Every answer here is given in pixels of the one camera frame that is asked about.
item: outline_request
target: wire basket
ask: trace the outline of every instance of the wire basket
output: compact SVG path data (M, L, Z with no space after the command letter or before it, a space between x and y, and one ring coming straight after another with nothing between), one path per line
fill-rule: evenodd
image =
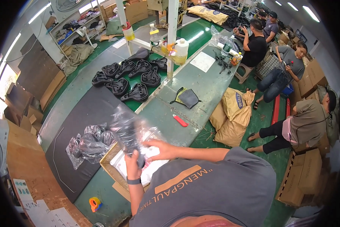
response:
M280 64L278 58L271 53L267 58L265 57L260 64L256 66L256 75L259 79L263 79L268 73Z

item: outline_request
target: red utility knife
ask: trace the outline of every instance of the red utility knife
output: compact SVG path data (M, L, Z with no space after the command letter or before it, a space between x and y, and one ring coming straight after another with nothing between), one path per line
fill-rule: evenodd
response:
M183 121L179 116L176 116L175 114L173 114L172 116L177 120L177 122L181 124L181 126L186 127L189 125L189 123Z

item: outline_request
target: black watch strap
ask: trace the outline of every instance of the black watch strap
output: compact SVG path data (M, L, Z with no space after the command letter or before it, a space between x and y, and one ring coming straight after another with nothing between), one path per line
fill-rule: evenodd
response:
M128 180L127 178L127 184L141 184L141 178L136 180Z

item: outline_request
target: sandal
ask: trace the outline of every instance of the sandal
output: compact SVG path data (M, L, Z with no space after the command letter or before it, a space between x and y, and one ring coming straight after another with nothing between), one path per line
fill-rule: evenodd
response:
M251 136L254 136L254 135L255 135L255 133L251 133L251 134L247 137L247 142L253 141L254 139L250 141L249 138L250 138Z
M254 148L254 147L249 147L249 148ZM245 150L246 150L247 152L249 152L249 151L248 151L249 148L247 148L247 149L245 149ZM254 153L254 152L249 152L249 153Z
M253 104L254 110L258 110L258 104L259 104L259 102L257 102L257 101L254 102L254 104Z

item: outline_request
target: black foam mat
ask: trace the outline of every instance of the black foam mat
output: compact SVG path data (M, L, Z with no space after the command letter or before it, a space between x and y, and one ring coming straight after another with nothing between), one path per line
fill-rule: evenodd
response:
M101 88L91 87L69 113L45 154L51 171L72 203L100 168L100 164L91 164L85 160L77 170L74 170L65 149L72 137L78 133L84 134L87 125L106 122L108 127L112 122L114 109L120 103L122 102L108 88L104 86Z

